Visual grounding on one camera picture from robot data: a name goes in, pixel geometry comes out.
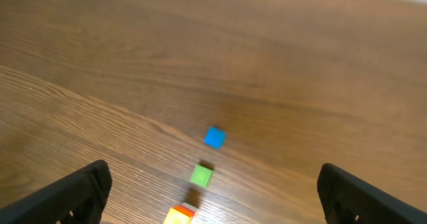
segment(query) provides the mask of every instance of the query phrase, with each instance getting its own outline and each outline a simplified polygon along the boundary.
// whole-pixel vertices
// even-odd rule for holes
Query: colorful block
[[[224,144],[226,137],[227,135],[225,131],[216,127],[210,127],[205,137],[205,143],[210,147],[219,149]]]
[[[196,165],[191,175],[190,181],[194,184],[197,184],[201,187],[206,188],[209,185],[212,173],[211,169],[202,167],[201,165]]]
[[[187,203],[172,207],[163,224],[190,224],[196,211],[197,208]]]

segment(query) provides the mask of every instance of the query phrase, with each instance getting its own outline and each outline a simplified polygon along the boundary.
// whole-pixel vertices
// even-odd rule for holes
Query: rubik's cube
[[[182,203],[169,210],[163,224],[190,224],[196,212],[196,207],[188,203]]]

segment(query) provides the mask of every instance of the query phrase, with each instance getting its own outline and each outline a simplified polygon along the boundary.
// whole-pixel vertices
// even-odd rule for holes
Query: green cube
[[[196,165],[193,171],[193,175],[191,175],[190,181],[194,184],[206,188],[207,185],[209,185],[209,181],[213,172],[214,171],[206,167]]]

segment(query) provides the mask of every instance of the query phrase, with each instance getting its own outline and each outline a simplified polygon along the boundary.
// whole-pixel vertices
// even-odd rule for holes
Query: wooden surface
[[[105,212],[162,223],[203,160],[197,223],[324,223],[325,162],[427,211],[426,27],[401,0],[0,0],[0,206],[105,159]]]

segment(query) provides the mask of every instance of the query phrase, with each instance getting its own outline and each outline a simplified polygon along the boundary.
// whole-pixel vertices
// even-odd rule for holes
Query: blue cube
[[[205,143],[210,147],[219,149],[226,140],[226,132],[216,127],[210,127],[205,137]]]

